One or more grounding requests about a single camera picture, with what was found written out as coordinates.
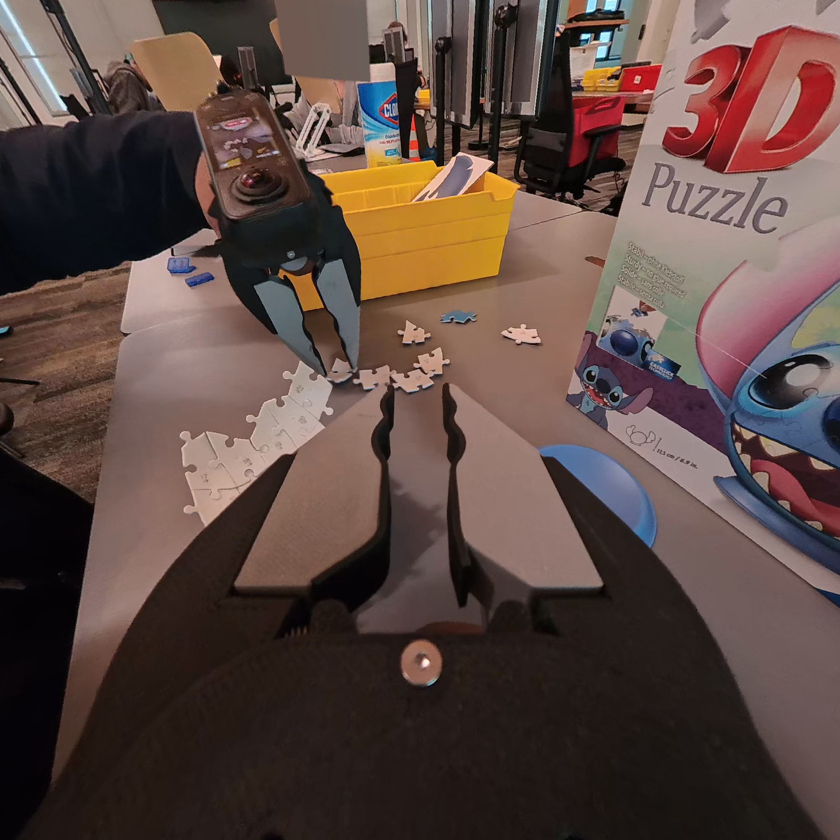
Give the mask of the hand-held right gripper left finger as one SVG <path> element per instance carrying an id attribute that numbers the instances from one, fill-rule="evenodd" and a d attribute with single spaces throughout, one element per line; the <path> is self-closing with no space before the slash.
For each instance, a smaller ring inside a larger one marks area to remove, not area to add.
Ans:
<path id="1" fill-rule="evenodd" d="M 234 583 L 355 611 L 390 569 L 394 389 L 379 385 L 295 454 Z"/>

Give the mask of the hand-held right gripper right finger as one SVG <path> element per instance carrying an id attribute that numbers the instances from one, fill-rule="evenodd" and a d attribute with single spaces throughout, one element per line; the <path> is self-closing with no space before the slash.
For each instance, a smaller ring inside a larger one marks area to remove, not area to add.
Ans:
<path id="1" fill-rule="evenodd" d="M 448 566 L 458 606 L 590 596 L 603 580 L 539 451 L 457 385 L 444 385 Z"/>

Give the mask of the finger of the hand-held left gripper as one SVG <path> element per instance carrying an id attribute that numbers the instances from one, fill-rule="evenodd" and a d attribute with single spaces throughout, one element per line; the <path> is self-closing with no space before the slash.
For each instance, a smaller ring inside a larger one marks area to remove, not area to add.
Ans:
<path id="1" fill-rule="evenodd" d="M 298 294 L 285 276 L 268 276 L 255 285 L 275 335 L 309 368 L 320 375 L 326 371 L 322 357 L 308 331 Z"/>
<path id="2" fill-rule="evenodd" d="M 323 306 L 331 314 L 346 361 L 357 369 L 361 343 L 361 263 L 326 261 L 314 279 Z"/>

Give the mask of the assembled white puzzle section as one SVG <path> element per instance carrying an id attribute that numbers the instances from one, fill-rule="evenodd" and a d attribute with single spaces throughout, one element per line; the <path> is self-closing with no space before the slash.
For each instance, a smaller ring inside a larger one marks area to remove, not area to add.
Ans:
<path id="1" fill-rule="evenodd" d="M 281 457 L 295 455 L 324 429 L 333 409 L 333 380 L 300 362 L 284 371 L 287 394 L 262 403 L 246 417 L 250 434 L 231 437 L 214 431 L 181 432 L 182 466 L 192 503 L 184 507 L 209 524 Z"/>

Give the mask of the blue round puzzle stand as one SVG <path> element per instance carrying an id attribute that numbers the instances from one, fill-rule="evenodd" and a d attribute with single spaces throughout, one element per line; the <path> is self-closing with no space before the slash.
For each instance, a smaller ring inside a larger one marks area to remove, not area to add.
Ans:
<path id="1" fill-rule="evenodd" d="M 580 445 L 544 446 L 539 448 L 539 453 L 558 461 L 653 548 L 658 532 L 654 504 L 646 489 L 624 466 L 598 450 Z"/>

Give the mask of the colourful puzzle box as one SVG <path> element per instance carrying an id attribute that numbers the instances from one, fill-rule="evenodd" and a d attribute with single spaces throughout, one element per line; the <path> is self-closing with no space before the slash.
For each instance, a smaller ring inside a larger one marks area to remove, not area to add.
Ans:
<path id="1" fill-rule="evenodd" d="M 839 2 L 681 2 L 567 401 L 838 605 Z"/>

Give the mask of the yellow plastic bin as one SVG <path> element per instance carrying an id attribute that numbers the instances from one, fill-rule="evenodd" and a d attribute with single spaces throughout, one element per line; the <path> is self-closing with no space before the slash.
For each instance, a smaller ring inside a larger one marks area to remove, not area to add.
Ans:
<path id="1" fill-rule="evenodd" d="M 363 301 L 494 277 L 518 187 L 489 172 L 466 194 L 414 203 L 431 161 L 326 174 L 360 252 Z"/>

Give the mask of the wipes canister blue label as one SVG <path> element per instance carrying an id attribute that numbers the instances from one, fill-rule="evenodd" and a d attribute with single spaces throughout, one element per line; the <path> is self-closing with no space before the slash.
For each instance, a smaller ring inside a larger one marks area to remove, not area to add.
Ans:
<path id="1" fill-rule="evenodd" d="M 402 140 L 396 69 L 392 62 L 370 65 L 370 79 L 356 84 L 368 169 L 399 165 Z"/>

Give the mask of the blue white card sheet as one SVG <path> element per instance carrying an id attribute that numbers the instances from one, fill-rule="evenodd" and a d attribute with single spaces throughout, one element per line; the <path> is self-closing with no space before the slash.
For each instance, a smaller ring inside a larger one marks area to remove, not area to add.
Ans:
<path id="1" fill-rule="evenodd" d="M 461 196 L 490 171 L 492 166 L 492 161 L 487 158 L 457 153 L 446 167 L 414 197 L 413 203 Z"/>

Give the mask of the tan chair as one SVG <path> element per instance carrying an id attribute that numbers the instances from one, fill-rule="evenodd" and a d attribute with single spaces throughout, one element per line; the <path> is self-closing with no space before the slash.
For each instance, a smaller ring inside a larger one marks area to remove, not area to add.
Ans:
<path id="1" fill-rule="evenodd" d="M 131 53 L 153 92 L 170 112 L 195 111 L 223 81 L 210 48 L 193 32 L 137 40 Z"/>

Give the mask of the black red office chair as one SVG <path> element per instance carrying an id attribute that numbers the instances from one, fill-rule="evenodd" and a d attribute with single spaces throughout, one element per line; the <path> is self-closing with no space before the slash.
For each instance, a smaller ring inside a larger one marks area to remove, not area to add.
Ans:
<path id="1" fill-rule="evenodd" d="M 594 191 L 592 179 L 625 169 L 618 154 L 624 108 L 616 94 L 573 96 L 571 35 L 564 30 L 554 40 L 539 115 L 523 122 L 514 179 L 527 193 L 580 201 Z"/>

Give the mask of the grey partition panels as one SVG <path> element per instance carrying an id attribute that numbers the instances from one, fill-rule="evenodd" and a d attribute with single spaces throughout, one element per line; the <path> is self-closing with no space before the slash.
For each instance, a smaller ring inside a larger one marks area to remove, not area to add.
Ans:
<path id="1" fill-rule="evenodd" d="M 436 47 L 441 39 L 448 42 L 442 74 L 444 119 L 471 130 L 481 112 L 491 112 L 493 18 L 499 7 L 507 5 L 516 15 L 507 31 L 501 114 L 520 118 L 539 115 L 550 81 L 558 1 L 428 2 L 433 116 L 437 115 Z"/>

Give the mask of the person's dark clothing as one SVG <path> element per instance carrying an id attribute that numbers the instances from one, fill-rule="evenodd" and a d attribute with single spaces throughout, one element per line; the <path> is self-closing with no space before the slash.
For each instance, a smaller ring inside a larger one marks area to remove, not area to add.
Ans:
<path id="1" fill-rule="evenodd" d="M 1 456 L 1 838 L 49 787 L 93 507 Z"/>

